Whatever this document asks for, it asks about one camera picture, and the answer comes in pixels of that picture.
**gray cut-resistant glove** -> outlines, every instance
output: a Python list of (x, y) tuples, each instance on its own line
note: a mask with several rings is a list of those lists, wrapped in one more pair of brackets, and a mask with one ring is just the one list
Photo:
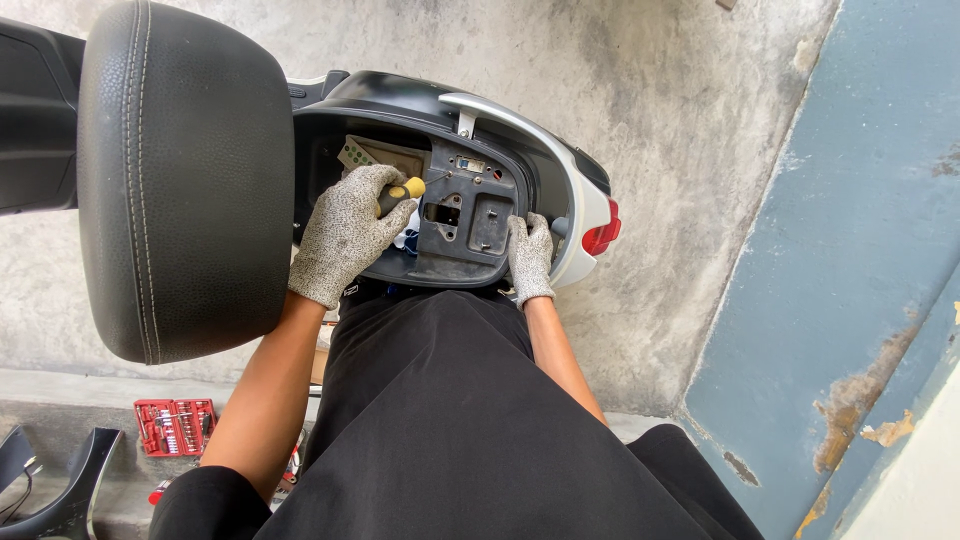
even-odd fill
[(344, 288), (380, 257), (417, 209), (417, 201), (400, 201), (383, 218), (375, 217), (383, 186), (405, 181), (390, 165), (366, 165), (328, 188), (317, 199), (290, 265), (290, 290), (335, 309)]
[[(533, 230), (527, 233), (527, 225)], [(507, 257), (510, 273), (514, 276), (516, 307), (523, 311), (523, 303), (535, 296), (557, 294), (550, 288), (550, 262), (553, 257), (553, 240), (546, 218), (538, 213), (527, 212), (527, 220), (512, 215), (507, 218), (510, 227), (510, 245)]]

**black shirt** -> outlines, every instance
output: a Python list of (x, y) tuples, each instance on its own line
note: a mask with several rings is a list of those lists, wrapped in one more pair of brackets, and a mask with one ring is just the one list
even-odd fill
[(308, 469), (276, 514), (239, 474), (203, 467), (167, 489), (150, 537), (760, 538), (682, 430), (624, 445), (532, 360), (509, 302), (352, 306)]

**tail light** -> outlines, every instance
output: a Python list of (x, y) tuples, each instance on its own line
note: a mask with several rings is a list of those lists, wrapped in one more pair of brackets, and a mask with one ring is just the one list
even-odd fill
[(610, 243), (620, 235), (620, 219), (617, 217), (619, 207), (614, 199), (607, 197), (607, 200), (610, 201), (610, 223), (590, 229), (584, 234), (584, 251), (594, 257), (607, 251)]

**socket set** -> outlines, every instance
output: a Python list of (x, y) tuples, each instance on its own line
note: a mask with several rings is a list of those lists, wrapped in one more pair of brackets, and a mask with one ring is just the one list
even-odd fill
[(217, 424), (209, 399), (139, 400), (133, 412), (147, 457), (202, 455)]

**seat stitching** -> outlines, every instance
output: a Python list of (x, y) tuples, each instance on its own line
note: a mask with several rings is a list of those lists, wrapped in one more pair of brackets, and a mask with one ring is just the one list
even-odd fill
[(133, 163), (132, 163), (132, 133), (131, 133), (131, 106), (133, 100), (133, 75), (136, 69), (136, 52), (140, 44), (140, 3), (133, 5), (133, 16), (136, 17), (136, 32), (133, 36), (133, 49), (130, 59), (130, 79), (127, 84), (127, 192), (130, 193), (130, 214), (133, 224), (133, 266), (136, 274), (136, 290), (140, 299), (140, 312), (143, 315), (143, 336), (147, 345), (147, 361), (150, 365), (153, 360), (154, 351), (150, 346), (150, 331), (147, 328), (146, 305), (143, 297), (143, 282), (140, 277), (140, 242), (136, 232), (136, 209), (133, 202)]
[(154, 302), (154, 273), (150, 265), (150, 237), (147, 235), (147, 203), (143, 195), (143, 86), (147, 80), (147, 55), (150, 53), (150, 31), (153, 22), (153, 10), (147, 0), (147, 37), (143, 42), (143, 70), (140, 74), (140, 101), (136, 124), (136, 170), (140, 181), (140, 212), (143, 219), (143, 243), (147, 253), (147, 283), (150, 286), (150, 312), (154, 318), (154, 340), (156, 341), (156, 363), (160, 363), (160, 330), (156, 324), (156, 303)]

